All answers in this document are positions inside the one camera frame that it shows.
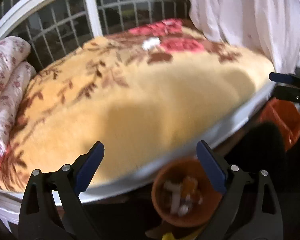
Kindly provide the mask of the white crumpled tissue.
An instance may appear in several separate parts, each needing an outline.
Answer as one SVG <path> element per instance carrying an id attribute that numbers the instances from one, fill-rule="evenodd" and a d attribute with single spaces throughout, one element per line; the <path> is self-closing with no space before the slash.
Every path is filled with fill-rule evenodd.
<path id="1" fill-rule="evenodd" d="M 151 38 L 143 41 L 143 43 L 142 43 L 142 49 L 146 50 L 146 51 L 149 51 L 149 50 L 155 48 L 156 46 L 159 46 L 160 43 L 161 43 L 160 38 L 158 38 L 158 37 L 151 37 Z"/>

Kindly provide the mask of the orange plastic bag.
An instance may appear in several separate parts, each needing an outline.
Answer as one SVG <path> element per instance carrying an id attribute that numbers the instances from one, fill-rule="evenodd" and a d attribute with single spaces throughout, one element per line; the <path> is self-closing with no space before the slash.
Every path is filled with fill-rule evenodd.
<path id="1" fill-rule="evenodd" d="M 300 113 L 290 101 L 270 99 L 262 109 L 260 122 L 271 122 L 277 126 L 285 151 L 290 150 L 300 137 Z"/>

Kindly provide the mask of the white window frame with bars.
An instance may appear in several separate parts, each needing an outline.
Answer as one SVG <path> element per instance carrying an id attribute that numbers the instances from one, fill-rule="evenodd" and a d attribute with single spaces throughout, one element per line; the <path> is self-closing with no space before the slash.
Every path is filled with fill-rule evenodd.
<path id="1" fill-rule="evenodd" d="M 0 0 L 0 40 L 29 42 L 37 70 L 93 37 L 189 16 L 189 0 Z"/>

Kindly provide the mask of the orange trash bin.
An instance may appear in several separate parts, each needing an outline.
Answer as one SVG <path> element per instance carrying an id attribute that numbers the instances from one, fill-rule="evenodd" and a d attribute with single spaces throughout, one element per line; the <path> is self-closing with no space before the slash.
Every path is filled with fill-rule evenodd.
<path id="1" fill-rule="evenodd" d="M 206 224 L 222 194 L 213 189 L 199 160 L 183 158 L 164 166 L 152 186 L 152 202 L 160 217 L 173 226 Z"/>

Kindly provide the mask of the white pink curtain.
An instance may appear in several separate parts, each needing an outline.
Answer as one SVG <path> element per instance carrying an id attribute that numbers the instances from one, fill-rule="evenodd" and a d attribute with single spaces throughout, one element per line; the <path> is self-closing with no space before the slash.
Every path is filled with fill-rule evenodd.
<path id="1" fill-rule="evenodd" d="M 211 41 L 259 51 L 275 71 L 300 63 L 300 0 L 189 0 L 194 26 Z"/>

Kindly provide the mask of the yellow floral plush blanket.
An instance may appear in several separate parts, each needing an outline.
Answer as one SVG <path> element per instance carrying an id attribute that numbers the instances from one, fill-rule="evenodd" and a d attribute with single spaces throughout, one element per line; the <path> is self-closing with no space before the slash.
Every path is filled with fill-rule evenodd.
<path id="1" fill-rule="evenodd" d="M 159 46 L 146 51 L 151 37 Z M 0 190 L 58 170 L 104 144 L 92 185 L 176 150 L 248 101 L 274 70 L 263 54 L 208 40 L 176 18 L 100 36 L 41 70 L 0 159 Z"/>

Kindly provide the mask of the pink floral folded quilt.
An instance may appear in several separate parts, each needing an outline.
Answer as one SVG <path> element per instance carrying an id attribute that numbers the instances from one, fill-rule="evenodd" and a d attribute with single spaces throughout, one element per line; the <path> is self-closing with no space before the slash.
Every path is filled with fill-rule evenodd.
<path id="1" fill-rule="evenodd" d="M 31 46 L 24 39 L 9 36 L 0 41 L 0 159 L 8 148 L 16 114 L 36 70 L 26 58 Z"/>

